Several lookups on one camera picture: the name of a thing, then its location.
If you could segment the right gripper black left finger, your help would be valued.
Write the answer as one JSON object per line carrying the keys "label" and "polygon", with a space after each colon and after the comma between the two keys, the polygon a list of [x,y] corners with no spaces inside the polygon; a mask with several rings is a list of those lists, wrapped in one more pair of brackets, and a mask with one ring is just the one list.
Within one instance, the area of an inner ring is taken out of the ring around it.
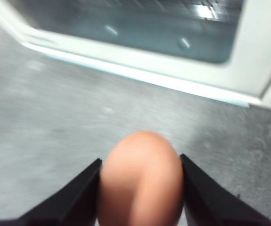
{"label": "right gripper black left finger", "polygon": [[93,226],[101,159],[96,159],[58,192],[22,216],[0,220],[0,226]]}

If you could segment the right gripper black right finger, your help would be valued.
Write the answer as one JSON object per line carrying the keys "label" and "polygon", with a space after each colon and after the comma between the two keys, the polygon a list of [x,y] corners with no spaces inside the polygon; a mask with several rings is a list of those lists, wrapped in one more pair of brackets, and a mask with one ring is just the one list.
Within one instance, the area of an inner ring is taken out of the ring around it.
{"label": "right gripper black right finger", "polygon": [[185,154],[184,210],[190,226],[271,226],[271,220],[234,196]]}

